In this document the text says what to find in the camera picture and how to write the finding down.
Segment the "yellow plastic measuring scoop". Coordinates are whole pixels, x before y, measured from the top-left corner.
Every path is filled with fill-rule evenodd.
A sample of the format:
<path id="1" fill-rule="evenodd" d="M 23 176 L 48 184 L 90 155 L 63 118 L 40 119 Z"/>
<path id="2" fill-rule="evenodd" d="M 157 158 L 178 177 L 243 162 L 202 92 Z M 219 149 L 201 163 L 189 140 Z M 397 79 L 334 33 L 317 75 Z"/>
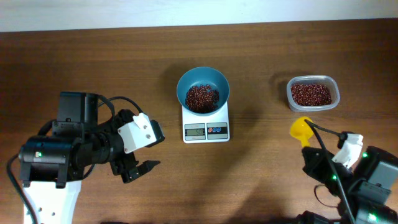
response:
<path id="1" fill-rule="evenodd" d="M 290 127 L 289 134 L 295 138 L 296 140 L 300 141 L 302 147 L 309 147 L 309 139 L 314 135 L 310 125 L 307 124 L 306 121 L 312 122 L 312 120 L 307 117 L 303 116 L 297 119 Z"/>

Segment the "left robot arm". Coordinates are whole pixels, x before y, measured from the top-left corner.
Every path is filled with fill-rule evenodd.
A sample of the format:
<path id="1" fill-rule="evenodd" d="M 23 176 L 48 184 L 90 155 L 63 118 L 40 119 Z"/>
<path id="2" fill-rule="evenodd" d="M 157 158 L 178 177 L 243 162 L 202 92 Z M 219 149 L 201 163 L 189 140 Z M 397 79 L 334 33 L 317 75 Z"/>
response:
<path id="1" fill-rule="evenodd" d="M 61 92 L 57 118 L 16 155 L 22 183 L 15 187 L 24 203 L 24 223 L 71 223 L 81 183 L 97 164 L 109 164 L 125 184 L 158 165 L 135 158 L 135 150 L 165 139 L 159 123 L 137 111 L 116 112 L 103 95 Z"/>

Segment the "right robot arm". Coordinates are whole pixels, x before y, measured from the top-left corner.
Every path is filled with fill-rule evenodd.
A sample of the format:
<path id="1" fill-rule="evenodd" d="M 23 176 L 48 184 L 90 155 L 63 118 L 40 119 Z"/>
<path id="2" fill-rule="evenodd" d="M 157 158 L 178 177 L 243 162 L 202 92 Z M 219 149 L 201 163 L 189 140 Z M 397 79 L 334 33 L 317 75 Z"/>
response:
<path id="1" fill-rule="evenodd" d="M 397 180 L 396 156 L 369 146 L 355 170 L 335 163 L 335 175 L 321 149 L 304 147 L 302 154 L 305 161 L 303 171 L 340 198 L 337 209 L 341 218 L 329 220 L 305 211 L 297 216 L 295 223 L 349 223 L 344 199 L 347 199 L 355 223 L 397 223 L 397 212 L 386 206 L 391 187 Z"/>

